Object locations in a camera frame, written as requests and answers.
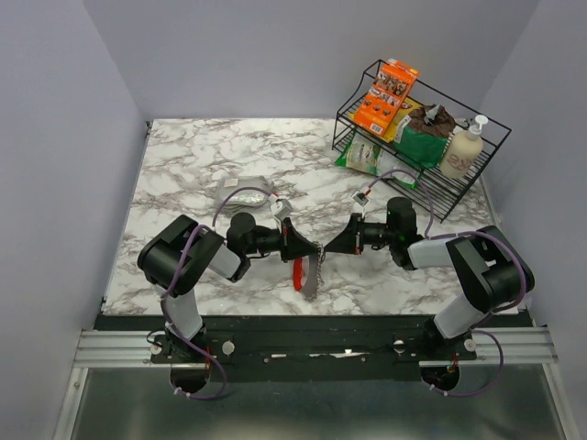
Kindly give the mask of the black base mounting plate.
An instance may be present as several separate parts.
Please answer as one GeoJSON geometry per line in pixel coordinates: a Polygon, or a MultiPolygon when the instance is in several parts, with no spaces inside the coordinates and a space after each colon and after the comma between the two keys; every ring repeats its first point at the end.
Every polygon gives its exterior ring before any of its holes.
{"type": "Polygon", "coordinates": [[[105,316],[98,331],[145,331],[146,364],[168,367],[172,384],[207,382],[419,381],[454,387],[477,357],[471,333],[444,341],[427,315],[214,316],[190,344],[160,316],[105,316]]]}

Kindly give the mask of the aluminium extrusion rail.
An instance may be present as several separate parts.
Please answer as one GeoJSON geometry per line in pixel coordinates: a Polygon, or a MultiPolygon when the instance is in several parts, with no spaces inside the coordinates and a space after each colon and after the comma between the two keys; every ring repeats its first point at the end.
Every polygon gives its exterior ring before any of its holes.
{"type": "MultiPolygon", "coordinates": [[[[500,343],[505,365],[553,364],[559,360],[552,337],[546,327],[488,328],[500,343]]],[[[499,351],[493,340],[479,333],[472,336],[474,352],[457,350],[459,366],[498,365],[499,351]]]]}
{"type": "Polygon", "coordinates": [[[73,366],[87,369],[136,369],[150,367],[146,331],[83,331],[73,366]]]}

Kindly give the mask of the orange snack box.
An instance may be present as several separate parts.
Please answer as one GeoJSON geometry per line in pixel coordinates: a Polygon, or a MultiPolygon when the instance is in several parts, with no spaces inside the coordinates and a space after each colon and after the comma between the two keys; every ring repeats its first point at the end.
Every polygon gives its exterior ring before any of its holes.
{"type": "Polygon", "coordinates": [[[402,61],[385,61],[354,114],[353,121],[374,135],[383,135],[402,108],[419,74],[417,69],[402,61]]]}

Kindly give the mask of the right aluminium extrusion rail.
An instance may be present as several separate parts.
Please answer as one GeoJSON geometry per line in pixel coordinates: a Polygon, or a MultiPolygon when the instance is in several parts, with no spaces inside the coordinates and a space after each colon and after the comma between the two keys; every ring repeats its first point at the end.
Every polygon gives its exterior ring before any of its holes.
{"type": "MultiPolygon", "coordinates": [[[[546,327],[488,328],[500,343],[505,365],[553,364],[559,360],[552,337],[546,327]]],[[[474,352],[457,350],[459,366],[498,365],[499,351],[493,340],[479,333],[472,336],[474,352]]]]}

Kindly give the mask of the white green pouch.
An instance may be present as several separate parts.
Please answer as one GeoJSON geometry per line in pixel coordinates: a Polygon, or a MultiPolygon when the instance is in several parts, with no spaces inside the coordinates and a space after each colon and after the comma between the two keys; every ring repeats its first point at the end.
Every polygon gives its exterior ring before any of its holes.
{"type": "Polygon", "coordinates": [[[377,177],[390,169],[408,171],[409,174],[399,172],[388,175],[388,178],[394,179],[410,189],[418,186],[414,176],[420,177],[418,170],[359,134],[355,134],[352,140],[346,144],[342,153],[335,160],[335,165],[377,177]]]}

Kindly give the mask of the yellow snack packet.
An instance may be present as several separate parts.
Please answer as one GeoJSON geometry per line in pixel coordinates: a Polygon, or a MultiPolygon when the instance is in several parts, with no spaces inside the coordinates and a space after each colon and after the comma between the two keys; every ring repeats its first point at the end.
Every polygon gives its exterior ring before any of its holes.
{"type": "Polygon", "coordinates": [[[410,97],[406,97],[404,99],[404,101],[402,102],[399,110],[397,111],[397,113],[393,117],[392,122],[386,128],[384,134],[382,135],[382,139],[386,142],[392,142],[395,137],[395,133],[396,133],[397,127],[400,124],[400,122],[406,116],[408,116],[410,112],[412,112],[413,110],[415,110],[417,108],[420,108],[421,106],[422,105],[419,102],[413,100],[410,97]]]}

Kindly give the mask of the cream pump soap bottle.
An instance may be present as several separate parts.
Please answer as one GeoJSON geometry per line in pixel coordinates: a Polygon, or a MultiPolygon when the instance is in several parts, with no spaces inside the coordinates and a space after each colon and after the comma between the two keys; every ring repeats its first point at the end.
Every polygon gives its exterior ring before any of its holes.
{"type": "Polygon", "coordinates": [[[438,165],[444,176],[450,179],[465,176],[482,151],[482,129],[488,123],[489,119],[485,115],[477,115],[466,130],[461,130],[451,137],[438,165]]]}

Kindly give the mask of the green and brown bag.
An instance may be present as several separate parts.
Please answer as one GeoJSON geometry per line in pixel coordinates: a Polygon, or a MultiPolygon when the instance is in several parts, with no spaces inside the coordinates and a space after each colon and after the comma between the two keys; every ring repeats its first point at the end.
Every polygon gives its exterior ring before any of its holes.
{"type": "Polygon", "coordinates": [[[443,105],[419,106],[399,122],[393,143],[416,167],[434,168],[455,127],[454,117],[443,105]]]}

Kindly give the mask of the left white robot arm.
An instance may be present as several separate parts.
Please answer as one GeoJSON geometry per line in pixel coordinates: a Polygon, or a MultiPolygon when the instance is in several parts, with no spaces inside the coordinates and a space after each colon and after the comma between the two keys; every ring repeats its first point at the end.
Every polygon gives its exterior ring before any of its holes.
{"type": "Polygon", "coordinates": [[[205,271],[237,282],[249,270],[251,259],[272,252],[279,253],[283,262],[321,258],[320,246],[297,232],[290,218],[270,229],[258,225],[249,213],[234,215],[226,236],[181,215],[140,251],[138,268],[161,291],[166,326],[175,335],[172,352],[180,360],[192,362],[203,353],[204,341],[198,333],[204,322],[194,287],[205,271]]]}

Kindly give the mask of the clear plastic bag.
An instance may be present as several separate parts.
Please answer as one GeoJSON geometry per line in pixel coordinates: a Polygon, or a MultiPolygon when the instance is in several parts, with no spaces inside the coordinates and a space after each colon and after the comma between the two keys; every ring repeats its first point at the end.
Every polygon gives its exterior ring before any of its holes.
{"type": "Polygon", "coordinates": [[[224,205],[225,213],[236,213],[244,208],[258,208],[268,201],[274,183],[263,176],[223,176],[216,187],[215,205],[219,207],[228,196],[238,191],[224,205]]]}

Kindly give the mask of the metal keyring coil red holder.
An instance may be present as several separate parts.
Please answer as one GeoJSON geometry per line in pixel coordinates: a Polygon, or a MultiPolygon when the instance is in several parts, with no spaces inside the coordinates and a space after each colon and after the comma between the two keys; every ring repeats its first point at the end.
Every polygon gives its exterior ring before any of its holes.
{"type": "Polygon", "coordinates": [[[315,242],[315,254],[297,258],[293,262],[293,287],[307,302],[312,302],[318,295],[321,280],[321,266],[324,260],[324,249],[319,242],[315,242]]]}

